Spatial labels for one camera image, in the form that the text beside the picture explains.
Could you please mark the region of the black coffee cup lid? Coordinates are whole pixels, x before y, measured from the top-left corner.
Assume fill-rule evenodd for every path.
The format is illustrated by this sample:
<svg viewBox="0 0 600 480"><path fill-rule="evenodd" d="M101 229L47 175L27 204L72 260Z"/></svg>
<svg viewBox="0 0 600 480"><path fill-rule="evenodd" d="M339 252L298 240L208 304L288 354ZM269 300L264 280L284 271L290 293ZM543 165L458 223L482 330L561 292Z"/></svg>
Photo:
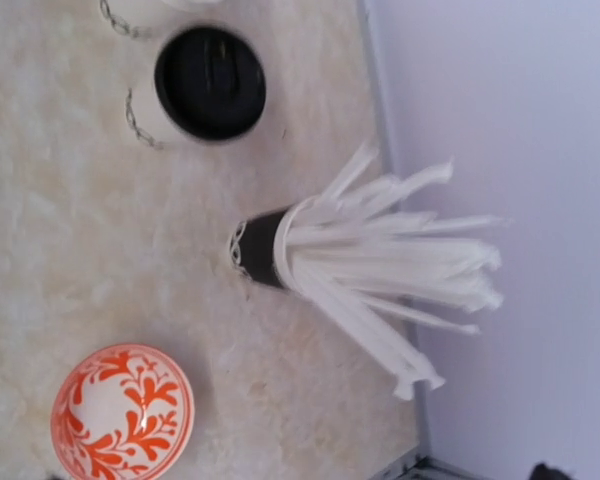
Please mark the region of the black coffee cup lid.
<svg viewBox="0 0 600 480"><path fill-rule="evenodd" d="M248 133L266 104L264 69L251 46L209 24L173 35L157 57L153 79L167 118L204 141L223 142Z"/></svg>

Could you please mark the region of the white paper coffee cup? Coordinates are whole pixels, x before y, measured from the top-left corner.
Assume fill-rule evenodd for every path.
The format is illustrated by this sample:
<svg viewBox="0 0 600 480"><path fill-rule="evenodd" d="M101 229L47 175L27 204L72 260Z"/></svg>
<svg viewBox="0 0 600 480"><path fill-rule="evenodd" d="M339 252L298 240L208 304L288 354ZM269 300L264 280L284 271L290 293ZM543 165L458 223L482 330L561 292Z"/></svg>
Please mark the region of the white paper coffee cup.
<svg viewBox="0 0 600 480"><path fill-rule="evenodd" d="M191 140L168 116L151 82L128 89L124 114L133 137L154 150L183 147Z"/></svg>

